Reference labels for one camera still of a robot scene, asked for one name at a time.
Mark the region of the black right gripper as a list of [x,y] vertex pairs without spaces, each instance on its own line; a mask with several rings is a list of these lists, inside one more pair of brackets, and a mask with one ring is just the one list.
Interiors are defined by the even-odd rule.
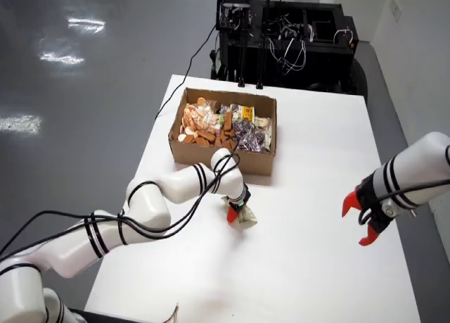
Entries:
[[378,199],[393,191],[398,191],[399,185],[396,179],[388,177],[366,177],[349,193],[342,204],[342,217],[345,217],[350,209],[359,209],[359,224],[367,224],[367,235],[359,240],[360,246],[370,246],[399,215],[399,201],[396,196],[387,197],[381,201]]

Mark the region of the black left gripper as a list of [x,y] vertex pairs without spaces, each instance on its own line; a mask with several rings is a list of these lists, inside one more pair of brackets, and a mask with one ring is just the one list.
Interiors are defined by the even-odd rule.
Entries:
[[239,212],[246,206],[250,198],[247,184],[243,184],[243,190],[239,197],[228,197],[229,210],[226,216],[227,222],[231,224],[238,218]]

